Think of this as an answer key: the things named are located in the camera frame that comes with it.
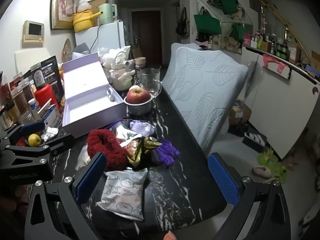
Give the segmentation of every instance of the yellow pear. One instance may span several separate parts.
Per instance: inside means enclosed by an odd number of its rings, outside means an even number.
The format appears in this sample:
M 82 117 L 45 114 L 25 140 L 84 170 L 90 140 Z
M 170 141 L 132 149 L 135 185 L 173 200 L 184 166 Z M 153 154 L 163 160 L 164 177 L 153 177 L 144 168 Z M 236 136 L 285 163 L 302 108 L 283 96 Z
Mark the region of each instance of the yellow pear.
M 28 143 L 31 147 L 38 147 L 41 144 L 41 138 L 37 134 L 31 134 L 28 138 Z

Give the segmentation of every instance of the mint green kettle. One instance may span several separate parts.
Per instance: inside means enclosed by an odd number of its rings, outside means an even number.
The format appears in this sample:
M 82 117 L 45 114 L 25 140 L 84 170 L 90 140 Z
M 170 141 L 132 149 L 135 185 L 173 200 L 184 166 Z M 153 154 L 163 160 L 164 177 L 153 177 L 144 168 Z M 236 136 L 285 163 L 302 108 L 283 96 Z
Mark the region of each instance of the mint green kettle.
M 99 11 L 103 12 L 99 16 L 99 24 L 108 24 L 113 22 L 113 11 L 115 12 L 115 17 L 118 16 L 118 10 L 116 4 L 104 3 L 98 6 Z

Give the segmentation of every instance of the open box lid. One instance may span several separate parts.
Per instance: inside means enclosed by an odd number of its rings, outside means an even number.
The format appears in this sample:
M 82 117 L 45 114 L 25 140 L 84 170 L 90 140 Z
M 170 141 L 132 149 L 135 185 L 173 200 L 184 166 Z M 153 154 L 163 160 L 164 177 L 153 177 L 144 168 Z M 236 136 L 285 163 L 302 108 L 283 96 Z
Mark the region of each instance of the open box lid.
M 98 53 L 89 54 L 62 64 L 65 98 L 109 84 Z

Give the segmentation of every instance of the human hand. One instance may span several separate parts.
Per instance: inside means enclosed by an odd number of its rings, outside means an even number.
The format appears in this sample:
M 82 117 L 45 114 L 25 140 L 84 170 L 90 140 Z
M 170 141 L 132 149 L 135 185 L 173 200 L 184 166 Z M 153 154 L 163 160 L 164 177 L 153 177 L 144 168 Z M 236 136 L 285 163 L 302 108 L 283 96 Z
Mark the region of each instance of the human hand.
M 177 240 L 175 235 L 169 230 L 169 232 L 164 236 L 163 240 Z

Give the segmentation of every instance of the red bottle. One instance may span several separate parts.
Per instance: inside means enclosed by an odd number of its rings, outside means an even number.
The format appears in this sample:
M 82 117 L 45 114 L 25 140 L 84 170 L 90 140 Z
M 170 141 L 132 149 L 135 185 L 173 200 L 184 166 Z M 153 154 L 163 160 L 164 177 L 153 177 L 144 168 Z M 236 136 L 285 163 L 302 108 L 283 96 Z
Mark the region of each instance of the red bottle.
M 44 106 L 45 103 L 48 102 L 49 99 L 51 99 L 50 104 L 55 104 L 58 111 L 60 112 L 59 104 L 56 100 L 53 89 L 49 84 L 45 85 L 45 87 L 41 88 L 40 90 L 37 90 L 35 92 L 35 97 L 38 100 L 40 107 Z

